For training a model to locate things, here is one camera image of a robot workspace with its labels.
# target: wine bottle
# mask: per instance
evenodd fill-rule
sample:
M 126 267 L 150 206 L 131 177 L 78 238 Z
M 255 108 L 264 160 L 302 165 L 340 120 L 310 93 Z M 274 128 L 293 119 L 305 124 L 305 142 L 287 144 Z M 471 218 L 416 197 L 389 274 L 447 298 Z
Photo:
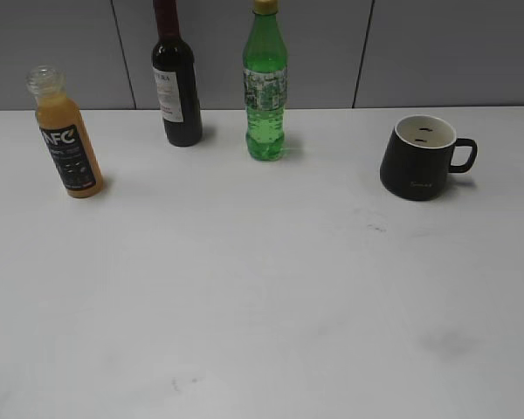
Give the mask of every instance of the wine bottle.
M 202 138 L 194 54 L 181 38 L 176 0 L 154 0 L 159 42 L 151 60 L 165 133 L 174 146 L 187 147 Z

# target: juice bottle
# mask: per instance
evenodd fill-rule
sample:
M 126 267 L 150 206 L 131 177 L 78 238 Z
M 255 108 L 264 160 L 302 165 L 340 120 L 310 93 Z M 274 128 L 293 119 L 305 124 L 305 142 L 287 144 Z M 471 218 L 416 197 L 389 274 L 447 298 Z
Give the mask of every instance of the juice bottle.
M 37 101 L 38 126 L 69 196 L 87 198 L 103 188 L 103 177 L 76 103 L 66 96 L 64 74 L 49 65 L 27 75 Z

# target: clear bottle cap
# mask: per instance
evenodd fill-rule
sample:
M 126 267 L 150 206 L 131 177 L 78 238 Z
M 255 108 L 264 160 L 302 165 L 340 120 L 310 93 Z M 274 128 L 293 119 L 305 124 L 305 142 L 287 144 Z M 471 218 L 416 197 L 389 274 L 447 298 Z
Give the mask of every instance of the clear bottle cap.
M 64 91 L 65 77 L 52 65 L 40 65 L 27 74 L 26 83 L 35 96 L 50 96 Z

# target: gray wall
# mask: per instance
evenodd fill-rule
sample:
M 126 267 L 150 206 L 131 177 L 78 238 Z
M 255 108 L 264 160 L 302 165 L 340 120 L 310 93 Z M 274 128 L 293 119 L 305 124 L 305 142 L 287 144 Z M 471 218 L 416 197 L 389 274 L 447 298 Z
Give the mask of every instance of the gray wall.
M 355 104 L 524 105 L 524 0 L 377 0 Z
M 524 105 L 524 0 L 280 4 L 289 107 L 351 107 L 355 86 L 358 107 Z M 243 107 L 251 7 L 179 1 L 203 108 Z M 0 0 L 0 109 L 33 108 L 24 76 L 42 63 L 84 108 L 156 108 L 155 41 L 151 0 Z
M 281 0 L 279 25 L 289 51 L 290 107 L 351 107 L 371 0 Z M 139 108 L 158 107 L 150 53 L 156 42 L 150 1 L 114 0 Z M 242 52 L 251 0 L 181 0 L 183 39 L 196 56 L 202 107 L 244 107 Z
M 54 64 L 85 108 L 133 108 L 108 0 L 0 0 L 0 109 L 31 109 L 25 74 Z

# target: black mug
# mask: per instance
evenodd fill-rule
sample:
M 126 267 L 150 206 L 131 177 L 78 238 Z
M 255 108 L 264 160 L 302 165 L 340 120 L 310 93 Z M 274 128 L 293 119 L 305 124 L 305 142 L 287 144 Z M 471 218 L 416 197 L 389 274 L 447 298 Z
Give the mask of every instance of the black mug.
M 456 147 L 471 147 L 465 164 L 452 165 Z M 414 115 L 394 126 L 381 165 L 381 181 L 387 190 L 412 201 L 426 201 L 439 195 L 449 173 L 465 173 L 478 155 L 474 140 L 457 138 L 446 121 Z

